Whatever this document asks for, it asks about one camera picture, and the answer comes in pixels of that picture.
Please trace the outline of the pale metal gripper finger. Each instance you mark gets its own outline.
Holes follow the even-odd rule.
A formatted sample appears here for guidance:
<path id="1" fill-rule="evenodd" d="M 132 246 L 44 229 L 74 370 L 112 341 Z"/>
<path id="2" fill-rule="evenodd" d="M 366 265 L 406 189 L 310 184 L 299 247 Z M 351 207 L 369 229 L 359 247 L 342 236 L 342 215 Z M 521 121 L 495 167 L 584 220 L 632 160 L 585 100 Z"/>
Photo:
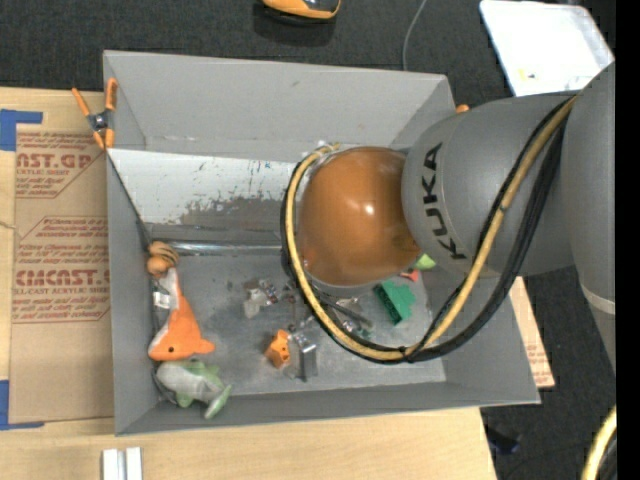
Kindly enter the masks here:
<path id="1" fill-rule="evenodd" d="M 287 376 L 292 379 L 309 381 L 318 375 L 317 344 L 302 332 L 293 333 L 289 340 L 290 362 Z"/>
<path id="2" fill-rule="evenodd" d="M 243 310 L 248 319 L 255 318 L 262 309 L 273 306 L 280 300 L 279 291 L 268 278 L 251 279 L 243 287 L 246 294 Z"/>

